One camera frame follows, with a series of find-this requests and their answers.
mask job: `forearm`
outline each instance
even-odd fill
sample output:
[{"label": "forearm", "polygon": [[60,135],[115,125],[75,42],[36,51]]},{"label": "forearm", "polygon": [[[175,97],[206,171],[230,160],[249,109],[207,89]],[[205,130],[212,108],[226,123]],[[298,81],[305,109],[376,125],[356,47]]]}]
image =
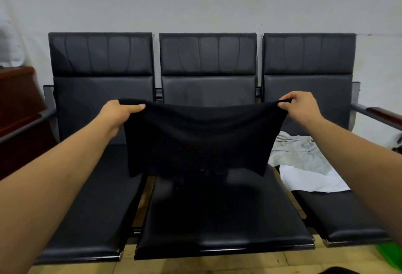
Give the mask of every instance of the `forearm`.
[{"label": "forearm", "polygon": [[334,169],[402,245],[402,156],[325,119],[306,128]]},{"label": "forearm", "polygon": [[0,273],[26,272],[97,164],[110,135],[96,119],[0,182]]}]

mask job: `person's right arm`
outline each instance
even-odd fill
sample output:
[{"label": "person's right arm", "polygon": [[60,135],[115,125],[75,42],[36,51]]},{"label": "person's right arm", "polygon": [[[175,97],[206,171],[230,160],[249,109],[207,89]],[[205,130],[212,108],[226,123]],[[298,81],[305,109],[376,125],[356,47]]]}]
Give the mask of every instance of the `person's right arm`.
[{"label": "person's right arm", "polygon": [[310,92],[293,91],[278,106],[289,112],[402,247],[402,155],[365,140],[321,116]]}]

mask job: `chair backrest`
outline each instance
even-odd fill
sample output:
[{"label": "chair backrest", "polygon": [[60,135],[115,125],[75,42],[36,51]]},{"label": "chair backrest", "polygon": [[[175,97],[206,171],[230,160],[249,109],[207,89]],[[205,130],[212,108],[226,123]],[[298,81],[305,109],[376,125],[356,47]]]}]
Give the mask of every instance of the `chair backrest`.
[{"label": "chair backrest", "polygon": [[[355,34],[264,34],[263,101],[309,91],[325,118],[348,129],[355,48]],[[289,117],[282,130],[307,135]]]},{"label": "chair backrest", "polygon": [[[154,100],[151,33],[49,33],[60,139],[109,100]],[[125,144],[124,129],[111,144]]]},{"label": "chair backrest", "polygon": [[165,103],[255,103],[255,33],[161,33],[160,66]]}]

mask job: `armrest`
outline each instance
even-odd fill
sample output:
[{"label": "armrest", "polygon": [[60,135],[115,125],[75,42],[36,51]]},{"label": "armrest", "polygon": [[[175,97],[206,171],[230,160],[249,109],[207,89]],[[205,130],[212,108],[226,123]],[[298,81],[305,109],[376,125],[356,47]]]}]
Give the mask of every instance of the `armrest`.
[{"label": "armrest", "polygon": [[25,130],[32,128],[33,126],[43,122],[44,120],[49,119],[50,117],[52,117],[55,114],[56,114],[56,109],[47,109],[45,111],[40,112],[38,114],[38,116],[35,115],[35,119],[32,122],[30,122],[29,124],[26,124],[26,125],[22,126],[21,128],[18,128],[17,130],[0,137],[0,144],[9,140],[10,138],[13,138],[17,134],[20,134],[20,133],[24,132]]},{"label": "armrest", "polygon": [[379,107],[366,107],[359,103],[353,103],[352,110],[402,131],[402,115]]}]

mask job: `person's left arm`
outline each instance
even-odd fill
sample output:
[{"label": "person's left arm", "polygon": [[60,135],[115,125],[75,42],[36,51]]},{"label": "person's left arm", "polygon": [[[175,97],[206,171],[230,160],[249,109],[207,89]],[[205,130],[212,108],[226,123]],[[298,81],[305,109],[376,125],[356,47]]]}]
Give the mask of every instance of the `person's left arm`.
[{"label": "person's left arm", "polygon": [[105,104],[83,129],[0,181],[0,273],[26,273],[110,139],[145,105]]}]

